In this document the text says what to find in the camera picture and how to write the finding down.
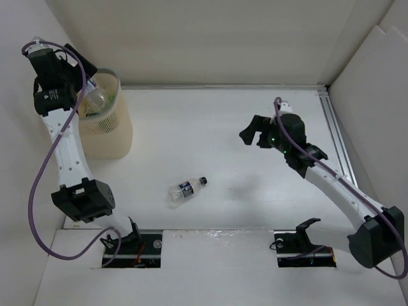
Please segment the orange blue label clear bottle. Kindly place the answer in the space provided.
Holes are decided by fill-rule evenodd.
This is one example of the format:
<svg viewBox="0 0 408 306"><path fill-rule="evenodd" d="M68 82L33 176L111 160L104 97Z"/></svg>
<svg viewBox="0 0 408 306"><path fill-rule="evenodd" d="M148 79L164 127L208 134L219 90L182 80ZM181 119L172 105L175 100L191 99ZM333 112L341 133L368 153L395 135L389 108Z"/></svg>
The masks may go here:
<svg viewBox="0 0 408 306"><path fill-rule="evenodd" d="M87 81L84 95L85 115L92 117L100 115L109 108L109 97L93 78Z"/></svg>

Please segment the black cap small bottle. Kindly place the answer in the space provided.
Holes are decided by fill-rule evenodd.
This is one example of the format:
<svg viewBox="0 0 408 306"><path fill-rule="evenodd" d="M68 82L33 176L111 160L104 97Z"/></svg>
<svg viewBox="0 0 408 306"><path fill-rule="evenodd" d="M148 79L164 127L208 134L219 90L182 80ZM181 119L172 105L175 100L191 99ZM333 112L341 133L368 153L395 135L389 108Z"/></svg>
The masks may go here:
<svg viewBox="0 0 408 306"><path fill-rule="evenodd" d="M206 177L191 178L177 185L174 185L169 190L170 199L174 203L189 200L196 196L208 184Z"/></svg>

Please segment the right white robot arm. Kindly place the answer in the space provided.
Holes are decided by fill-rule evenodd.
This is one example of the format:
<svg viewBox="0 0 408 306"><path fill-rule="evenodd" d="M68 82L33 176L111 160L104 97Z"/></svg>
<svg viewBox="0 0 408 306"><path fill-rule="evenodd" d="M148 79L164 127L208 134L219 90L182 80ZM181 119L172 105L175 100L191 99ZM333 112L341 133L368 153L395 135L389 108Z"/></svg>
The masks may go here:
<svg viewBox="0 0 408 306"><path fill-rule="evenodd" d="M281 152L291 169L320 189L349 219L356 231L347 236L346 245L359 264L374 268L397 252L407 258L402 211L379 204L327 166L327 154L307 142L305 124L298 115L255 115L239 137L251 145L256 133L260 134L258 147Z"/></svg>

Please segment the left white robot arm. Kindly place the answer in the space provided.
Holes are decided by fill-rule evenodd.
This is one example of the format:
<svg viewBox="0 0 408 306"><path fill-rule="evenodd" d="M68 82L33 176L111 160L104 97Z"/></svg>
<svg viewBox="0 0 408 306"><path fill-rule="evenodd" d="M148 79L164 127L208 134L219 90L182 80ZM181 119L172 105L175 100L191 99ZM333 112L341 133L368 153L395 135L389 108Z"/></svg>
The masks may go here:
<svg viewBox="0 0 408 306"><path fill-rule="evenodd" d="M51 195L53 204L72 221L95 222L118 230L121 237L106 238L107 246L121 247L130 253L138 251L142 237L136 223L130 217L115 213L113 192L108 184L92 175L80 139L78 109L97 68L69 44L61 46L34 40L22 48L22 54L37 74L33 84L34 107L52 141L29 194L29 225L33 236L39 237L33 216L35 190L54 156L59 188Z"/></svg>

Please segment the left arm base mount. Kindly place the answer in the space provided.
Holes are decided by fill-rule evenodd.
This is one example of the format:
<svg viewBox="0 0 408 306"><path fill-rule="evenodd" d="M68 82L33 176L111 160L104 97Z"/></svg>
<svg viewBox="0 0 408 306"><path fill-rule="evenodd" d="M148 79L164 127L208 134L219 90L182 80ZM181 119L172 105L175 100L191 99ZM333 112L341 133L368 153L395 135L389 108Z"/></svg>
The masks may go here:
<svg viewBox="0 0 408 306"><path fill-rule="evenodd" d="M160 268L163 244L162 231L142 231L140 238L131 235L122 238L120 249L115 251L119 240L110 235L101 238L104 253L101 265L103 268Z"/></svg>

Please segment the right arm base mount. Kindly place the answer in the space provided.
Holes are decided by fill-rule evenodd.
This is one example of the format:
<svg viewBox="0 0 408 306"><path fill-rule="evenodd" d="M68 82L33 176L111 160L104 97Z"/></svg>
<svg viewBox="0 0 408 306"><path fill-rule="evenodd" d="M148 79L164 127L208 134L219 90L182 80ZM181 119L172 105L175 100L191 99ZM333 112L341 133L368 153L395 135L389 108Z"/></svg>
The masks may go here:
<svg viewBox="0 0 408 306"><path fill-rule="evenodd" d="M310 241L307 229L320 218L310 218L295 229L273 230L274 241L270 249L276 252L279 268L336 268L334 251L326 245L316 245Z"/></svg>

